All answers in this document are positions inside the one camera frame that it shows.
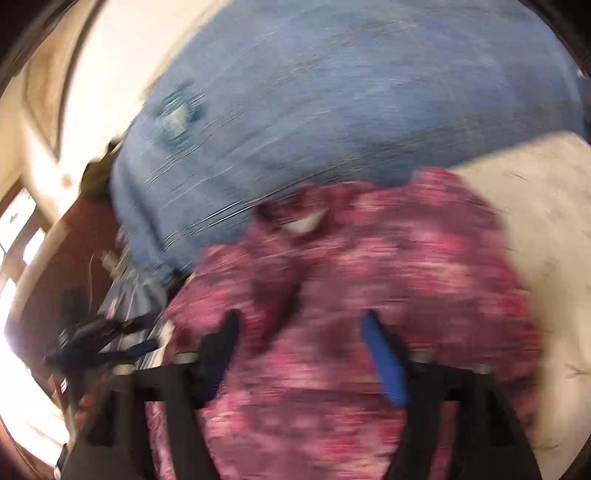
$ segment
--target beige bed sheet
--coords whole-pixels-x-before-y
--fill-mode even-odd
[[[561,132],[454,169],[499,210],[544,332],[534,450],[559,478],[591,433],[591,147]]]

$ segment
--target blue denim garment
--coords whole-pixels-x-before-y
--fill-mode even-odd
[[[576,66],[517,0],[235,0],[155,84],[112,172],[134,261],[190,271],[298,182],[405,183],[583,134]]]

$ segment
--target clothing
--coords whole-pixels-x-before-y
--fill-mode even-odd
[[[155,84],[113,203],[137,265],[189,273],[298,182],[399,186],[420,166],[583,135],[576,72],[516,0],[235,0]]]
[[[283,227],[319,209],[314,232]],[[488,365],[532,426],[541,335],[527,292],[505,260],[495,212],[444,170],[397,189],[310,186],[261,206],[243,240],[205,250],[169,305],[169,353],[195,348],[229,309],[243,313],[241,341],[200,413],[225,480],[382,478],[405,414],[381,394],[361,339],[367,309],[411,351]],[[164,416],[152,405],[148,417],[155,463],[170,480]],[[431,478],[444,476],[450,456],[448,410],[445,418]]]

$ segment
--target red patterned garment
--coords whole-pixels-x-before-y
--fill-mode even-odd
[[[319,209],[312,233],[285,229]],[[381,395],[362,342],[370,308],[411,351],[489,365],[531,430],[541,335],[505,248],[493,209],[436,168],[397,189],[306,187],[260,207],[237,244],[209,248],[166,316],[176,326],[169,351],[186,351],[225,311],[243,313],[225,384],[200,414],[222,478],[382,478],[405,413]],[[148,411],[155,462],[171,480],[164,416]],[[432,479],[450,456],[444,411]]]

